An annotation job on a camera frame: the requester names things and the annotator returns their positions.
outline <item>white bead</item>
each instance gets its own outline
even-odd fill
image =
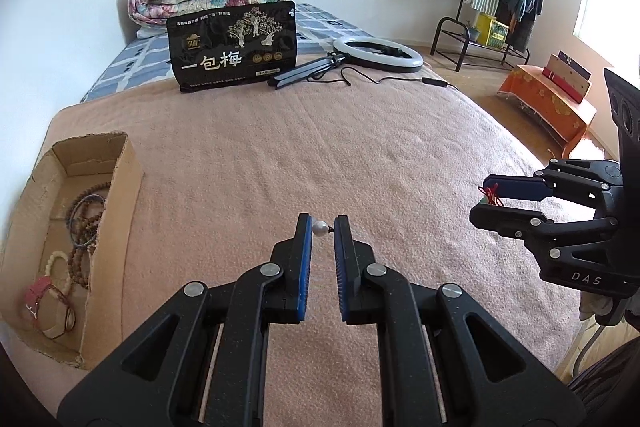
[[[324,221],[314,221],[311,231],[314,235],[326,235],[329,233],[329,225]]]

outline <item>blue gripper pad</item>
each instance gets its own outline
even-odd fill
[[[300,260],[300,285],[298,287],[298,320],[305,320],[306,299],[309,293],[309,271],[311,266],[311,227],[312,219],[306,219],[305,240],[302,245],[302,259]]]
[[[495,184],[498,184],[495,195],[508,200],[542,201],[554,195],[542,178],[492,174],[482,182],[482,187],[492,188]]]
[[[346,322],[349,317],[347,302],[347,268],[344,254],[344,245],[342,244],[342,234],[340,223],[336,218],[334,220],[334,253],[335,253],[335,274],[338,283],[338,304],[340,305],[340,315],[342,321]]]

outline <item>red string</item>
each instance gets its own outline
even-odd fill
[[[486,201],[488,204],[492,204],[494,206],[504,206],[504,204],[500,201],[500,198],[496,196],[496,192],[498,191],[498,184],[495,184],[493,187],[478,187],[478,190],[484,194]]]

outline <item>pink blanket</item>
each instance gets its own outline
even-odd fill
[[[424,74],[434,75],[409,76]],[[578,292],[542,282],[520,242],[469,223],[487,174],[531,175],[540,163],[450,87],[354,77],[351,87],[181,94],[166,80],[61,111],[44,149],[114,130],[129,134],[145,171],[127,250],[126,333],[186,282],[220,285],[268,260],[299,212],[348,214],[354,238],[412,282],[459,283],[548,367],[577,330]],[[530,208],[588,217],[557,201]],[[51,410],[82,377],[9,347]],[[340,321],[331,237],[314,240],[306,321],[271,328],[265,404],[273,427],[380,424],[375,327]]]

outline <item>small table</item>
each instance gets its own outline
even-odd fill
[[[587,132],[596,108],[586,99],[575,102],[556,86],[537,66],[517,66],[500,86],[499,94],[514,94],[534,110],[566,143],[562,158],[569,153]]]

